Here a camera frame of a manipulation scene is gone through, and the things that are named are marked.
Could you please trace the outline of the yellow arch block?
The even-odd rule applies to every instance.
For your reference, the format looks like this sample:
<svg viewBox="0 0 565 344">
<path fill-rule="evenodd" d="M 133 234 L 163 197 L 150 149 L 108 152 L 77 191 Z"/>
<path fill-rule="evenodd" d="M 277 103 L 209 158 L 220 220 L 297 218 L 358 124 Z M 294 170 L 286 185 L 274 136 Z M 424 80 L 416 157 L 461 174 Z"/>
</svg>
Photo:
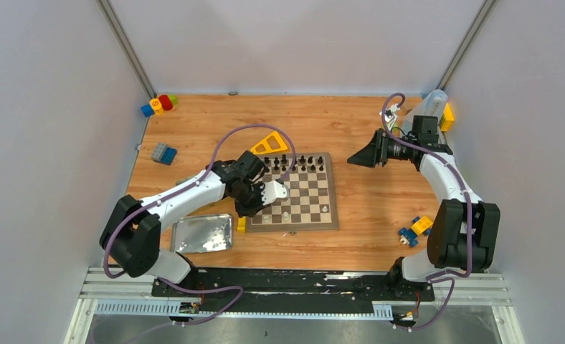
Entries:
<svg viewBox="0 0 565 344">
<path fill-rule="evenodd" d="M 247 229 L 247 218 L 246 217 L 239 217 L 237 222 L 237 231 L 241 233 L 245 233 Z"/>
</svg>

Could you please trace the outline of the wooden chess board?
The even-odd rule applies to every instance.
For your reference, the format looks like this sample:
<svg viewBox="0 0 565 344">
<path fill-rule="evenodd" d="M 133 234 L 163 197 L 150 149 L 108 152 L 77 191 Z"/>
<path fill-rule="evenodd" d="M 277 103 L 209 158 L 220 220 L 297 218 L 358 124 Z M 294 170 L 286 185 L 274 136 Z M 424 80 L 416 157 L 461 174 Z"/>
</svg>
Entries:
<svg viewBox="0 0 565 344">
<path fill-rule="evenodd" d="M 331 155 L 328 152 L 299 153 L 298 161 L 291 167 L 289 153 L 262 155 L 267 166 L 262 181 L 274 181 L 289 173 L 284 184 L 290 191 L 285 200 L 275 201 L 255 216 L 247 218 L 247 233 L 336 231 L 339 229 L 336 191 Z M 330 211 L 323 213 L 321 208 Z M 291 214 L 291 222 L 283 223 L 283 212 Z M 269 224 L 262 223 L 264 215 L 271 215 Z"/>
</svg>

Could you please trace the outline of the yellow triangle frame block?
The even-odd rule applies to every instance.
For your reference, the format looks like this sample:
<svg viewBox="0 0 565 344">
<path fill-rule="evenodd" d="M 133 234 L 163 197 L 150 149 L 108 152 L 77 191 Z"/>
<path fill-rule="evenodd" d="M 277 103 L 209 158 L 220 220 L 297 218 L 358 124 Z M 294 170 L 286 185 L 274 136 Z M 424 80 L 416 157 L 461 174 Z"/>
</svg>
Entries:
<svg viewBox="0 0 565 344">
<path fill-rule="evenodd" d="M 285 140 L 277 131 L 272 131 L 250 148 L 250 152 L 255 155 L 281 153 L 287 150 L 288 146 Z"/>
</svg>

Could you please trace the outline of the gold tin with white pieces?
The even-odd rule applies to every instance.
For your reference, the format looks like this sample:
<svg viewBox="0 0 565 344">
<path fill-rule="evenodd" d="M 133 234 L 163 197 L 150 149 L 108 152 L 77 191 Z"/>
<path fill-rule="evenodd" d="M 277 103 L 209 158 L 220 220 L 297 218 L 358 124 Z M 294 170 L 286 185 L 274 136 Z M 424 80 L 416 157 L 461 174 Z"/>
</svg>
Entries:
<svg viewBox="0 0 565 344">
<path fill-rule="evenodd" d="M 198 176 L 192 176 L 192 177 L 186 177 L 186 178 L 183 178 L 183 179 L 179 179 L 176 182 L 176 186 L 194 185 L 198 179 L 199 179 Z"/>
</svg>

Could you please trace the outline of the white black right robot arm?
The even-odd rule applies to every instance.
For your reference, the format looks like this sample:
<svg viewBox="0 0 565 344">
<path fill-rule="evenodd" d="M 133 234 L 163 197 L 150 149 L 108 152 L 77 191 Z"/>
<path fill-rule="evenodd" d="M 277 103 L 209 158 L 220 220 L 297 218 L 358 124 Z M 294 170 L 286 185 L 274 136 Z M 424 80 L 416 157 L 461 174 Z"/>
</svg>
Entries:
<svg viewBox="0 0 565 344">
<path fill-rule="evenodd" d="M 399 272 L 387 281 L 391 295 L 403 300 L 415 292 L 417 282 L 446 274 L 467 277 L 490 268 L 500 209 L 482 200 L 461 176 L 451 148 L 439 142 L 438 119 L 418 115 L 409 136 L 404 138 L 378 129 L 370 142 L 347 161 L 375 168 L 391 159 L 413 163 L 440 203 L 426 249 L 397 261 Z"/>
</svg>

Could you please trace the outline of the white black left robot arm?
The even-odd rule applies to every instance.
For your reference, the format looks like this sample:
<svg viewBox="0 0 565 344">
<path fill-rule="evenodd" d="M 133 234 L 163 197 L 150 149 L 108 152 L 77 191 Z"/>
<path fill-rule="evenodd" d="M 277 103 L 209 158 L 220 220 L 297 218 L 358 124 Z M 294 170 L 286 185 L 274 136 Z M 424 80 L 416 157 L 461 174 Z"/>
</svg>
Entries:
<svg viewBox="0 0 565 344">
<path fill-rule="evenodd" d="M 181 296 L 192 295 L 198 277 L 191 262 L 160 246 L 161 233 L 179 219 L 203 206 L 234 199 L 239 216 L 254 216 L 278 199 L 288 196 L 283 182 L 257 181 L 265 163 L 245 151 L 237 160 L 212 161 L 184 183 L 141 200 L 131 195 L 116 203 L 99 244 L 105 258 L 113 258 L 130 277 L 145 274 L 168 280 Z"/>
</svg>

